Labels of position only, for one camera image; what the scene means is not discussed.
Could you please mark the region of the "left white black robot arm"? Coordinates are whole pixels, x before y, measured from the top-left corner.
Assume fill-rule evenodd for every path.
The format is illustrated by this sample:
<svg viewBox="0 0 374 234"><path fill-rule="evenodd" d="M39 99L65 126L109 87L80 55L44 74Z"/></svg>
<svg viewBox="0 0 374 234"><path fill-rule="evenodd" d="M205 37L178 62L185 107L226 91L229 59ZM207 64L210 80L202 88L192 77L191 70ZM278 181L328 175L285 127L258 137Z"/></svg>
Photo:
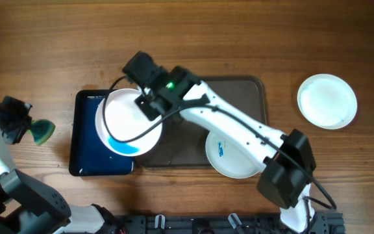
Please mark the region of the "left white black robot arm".
<svg viewBox="0 0 374 234"><path fill-rule="evenodd" d="M31 104L6 96L0 101L0 233L119 233L121 224L104 207L68 205L54 188L20 171L9 145L31 133L36 145L55 130L33 120Z"/></svg>

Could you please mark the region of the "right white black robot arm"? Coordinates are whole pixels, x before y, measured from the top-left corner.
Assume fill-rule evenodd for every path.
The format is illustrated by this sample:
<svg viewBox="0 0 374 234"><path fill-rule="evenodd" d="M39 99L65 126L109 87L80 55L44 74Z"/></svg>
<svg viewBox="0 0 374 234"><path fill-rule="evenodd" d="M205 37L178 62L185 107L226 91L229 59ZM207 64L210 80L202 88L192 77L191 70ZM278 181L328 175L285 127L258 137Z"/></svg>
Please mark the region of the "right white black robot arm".
<svg viewBox="0 0 374 234"><path fill-rule="evenodd" d="M217 95L196 74L180 66L167 71L141 51L126 63L123 73L140 89L135 104L153 122L130 142L144 139L164 120L177 116L226 140L237 150L231 159L250 161L261 174L258 191L280 207L280 219L292 231L309 230L311 185L328 200L325 208L337 208L313 176L316 162L302 132L294 129L287 135L256 121Z"/></svg>

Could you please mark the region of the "white plate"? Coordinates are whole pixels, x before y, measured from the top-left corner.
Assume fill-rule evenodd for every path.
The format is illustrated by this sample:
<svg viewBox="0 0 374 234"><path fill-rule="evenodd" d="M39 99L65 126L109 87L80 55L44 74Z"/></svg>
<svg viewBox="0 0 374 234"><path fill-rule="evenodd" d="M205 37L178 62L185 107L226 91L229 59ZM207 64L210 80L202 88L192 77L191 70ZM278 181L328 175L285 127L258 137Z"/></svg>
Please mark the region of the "white plate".
<svg viewBox="0 0 374 234"><path fill-rule="evenodd" d="M313 125L336 130L355 119L358 101L354 90L343 79L320 73L302 82L297 91L297 106Z"/></svg>
<svg viewBox="0 0 374 234"><path fill-rule="evenodd" d="M227 177L245 179L259 173L255 164L236 146L213 132L207 136L205 151L213 168Z"/></svg>
<svg viewBox="0 0 374 234"><path fill-rule="evenodd" d="M128 142L153 126L161 116L149 120L135 104L141 95L139 90L124 88L103 98L95 113L95 128L101 142L114 153L127 157L143 155L151 151L162 134L162 125L138 140Z"/></svg>

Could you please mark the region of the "green yellow sponge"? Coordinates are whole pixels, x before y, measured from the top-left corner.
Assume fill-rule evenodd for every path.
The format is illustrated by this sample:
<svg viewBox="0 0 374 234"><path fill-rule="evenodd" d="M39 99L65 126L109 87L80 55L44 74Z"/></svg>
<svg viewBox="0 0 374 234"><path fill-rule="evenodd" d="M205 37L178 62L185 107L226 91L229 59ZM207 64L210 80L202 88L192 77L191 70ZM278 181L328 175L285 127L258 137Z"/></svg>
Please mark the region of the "green yellow sponge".
<svg viewBox="0 0 374 234"><path fill-rule="evenodd" d="M30 132L37 146L41 146L51 137L55 130L55 124L50 120L33 120L31 122Z"/></svg>

